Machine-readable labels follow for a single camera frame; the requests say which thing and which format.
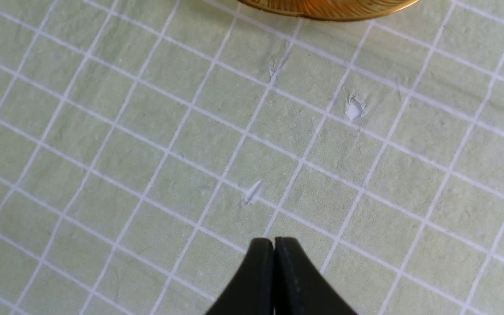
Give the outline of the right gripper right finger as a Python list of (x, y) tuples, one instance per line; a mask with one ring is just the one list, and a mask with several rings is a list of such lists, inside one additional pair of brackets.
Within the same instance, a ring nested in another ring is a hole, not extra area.
[(276, 237), (274, 263), (276, 315), (355, 315), (316, 269), (296, 238)]

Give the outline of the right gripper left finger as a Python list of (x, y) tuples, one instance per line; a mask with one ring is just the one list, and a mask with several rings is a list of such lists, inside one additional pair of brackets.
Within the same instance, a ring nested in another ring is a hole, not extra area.
[(240, 267), (206, 312), (208, 315), (272, 315), (274, 247), (267, 238), (254, 238)]

